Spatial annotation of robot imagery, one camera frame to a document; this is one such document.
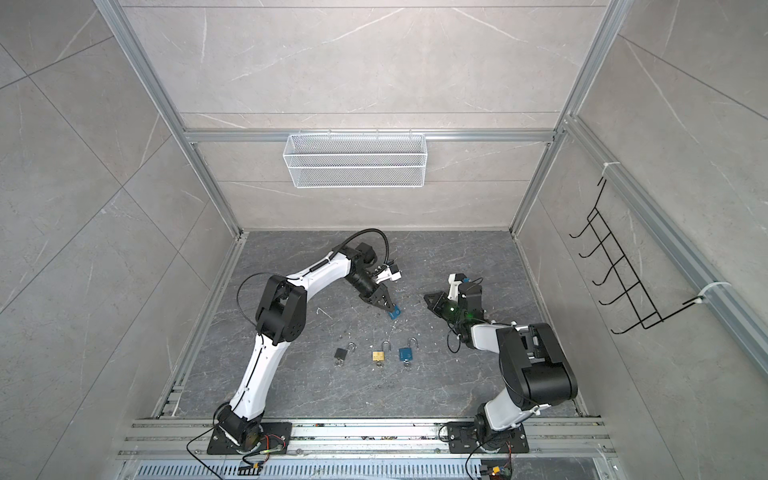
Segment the teal blue padlock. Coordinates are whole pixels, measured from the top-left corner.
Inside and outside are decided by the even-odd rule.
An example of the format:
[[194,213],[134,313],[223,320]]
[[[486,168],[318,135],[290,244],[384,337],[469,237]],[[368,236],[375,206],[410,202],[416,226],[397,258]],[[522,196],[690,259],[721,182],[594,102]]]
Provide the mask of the teal blue padlock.
[[418,340],[415,337],[408,339],[407,344],[398,350],[400,362],[405,368],[409,368],[414,359],[413,351],[418,348]]

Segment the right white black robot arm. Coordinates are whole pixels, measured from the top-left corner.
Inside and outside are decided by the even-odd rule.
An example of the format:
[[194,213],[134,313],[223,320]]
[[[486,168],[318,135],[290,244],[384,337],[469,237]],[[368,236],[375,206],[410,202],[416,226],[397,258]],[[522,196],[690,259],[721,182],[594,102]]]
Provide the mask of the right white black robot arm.
[[504,388],[479,407],[475,416],[479,438],[517,429],[543,410],[576,398],[576,376],[549,324],[487,319],[482,284],[465,277],[452,280],[448,291],[425,294],[424,300],[461,343],[497,355]]

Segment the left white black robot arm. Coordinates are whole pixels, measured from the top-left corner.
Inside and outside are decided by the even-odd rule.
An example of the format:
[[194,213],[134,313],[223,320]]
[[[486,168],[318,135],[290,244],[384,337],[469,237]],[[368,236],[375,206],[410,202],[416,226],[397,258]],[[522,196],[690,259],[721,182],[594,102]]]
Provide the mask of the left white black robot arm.
[[386,283],[401,278],[391,260],[379,264],[373,248],[339,246],[319,262],[288,276],[273,275],[255,313],[256,338],[243,378],[228,405],[214,414],[215,431],[232,448],[249,453],[259,445],[266,397],[279,363],[306,325],[308,301],[333,282],[344,279],[365,303],[399,315]]

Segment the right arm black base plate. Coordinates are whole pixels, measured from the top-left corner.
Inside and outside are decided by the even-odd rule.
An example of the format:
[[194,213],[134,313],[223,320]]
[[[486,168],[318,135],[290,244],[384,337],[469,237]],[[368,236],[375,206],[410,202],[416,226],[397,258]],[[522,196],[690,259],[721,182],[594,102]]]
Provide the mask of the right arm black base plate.
[[522,426],[504,431],[493,431],[472,422],[448,422],[440,427],[438,439],[448,445],[452,454],[530,452]]

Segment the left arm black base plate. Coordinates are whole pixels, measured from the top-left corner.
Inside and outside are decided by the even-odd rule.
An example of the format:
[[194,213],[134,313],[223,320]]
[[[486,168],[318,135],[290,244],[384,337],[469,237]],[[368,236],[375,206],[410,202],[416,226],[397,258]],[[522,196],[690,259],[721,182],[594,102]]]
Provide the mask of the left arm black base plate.
[[219,426],[214,428],[206,453],[209,455],[267,454],[284,452],[289,445],[293,424],[290,422],[261,423],[255,430],[245,435],[241,445],[237,445]]

